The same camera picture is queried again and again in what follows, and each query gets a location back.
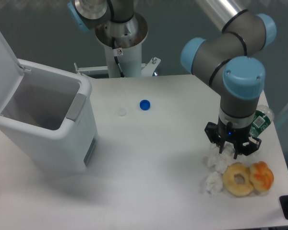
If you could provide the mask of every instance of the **white table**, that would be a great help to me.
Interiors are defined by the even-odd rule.
[[[219,96],[192,75],[92,79],[100,135],[83,175],[44,172],[0,132],[0,230],[220,230],[288,225],[278,198],[288,170],[274,125],[258,153],[269,192],[211,198],[204,182]],[[139,102],[151,108],[142,111]],[[264,94],[261,104],[266,104]],[[125,116],[117,111],[124,108]]]

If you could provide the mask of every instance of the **donut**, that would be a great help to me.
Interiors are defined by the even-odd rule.
[[[243,184],[236,182],[235,176],[238,175],[243,177]],[[223,173],[222,179],[224,187],[235,196],[246,196],[250,194],[254,189],[249,180],[249,170],[241,163],[228,166],[226,171]]]
[[[250,181],[259,192],[268,191],[274,181],[274,175],[268,165],[260,161],[250,166]]]

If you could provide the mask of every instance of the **plastic bottle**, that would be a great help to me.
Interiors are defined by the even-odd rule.
[[[273,121],[274,113],[266,105],[257,106],[252,127],[250,130],[251,137],[258,137]]]

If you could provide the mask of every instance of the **white trash bin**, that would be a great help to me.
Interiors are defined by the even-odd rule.
[[[98,133],[85,76],[17,59],[0,33],[0,130],[34,161],[84,172]]]

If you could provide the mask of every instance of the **orange object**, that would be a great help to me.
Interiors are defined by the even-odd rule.
[[[274,181],[274,175],[268,165],[260,161],[250,166],[250,181],[259,192],[268,191]]]

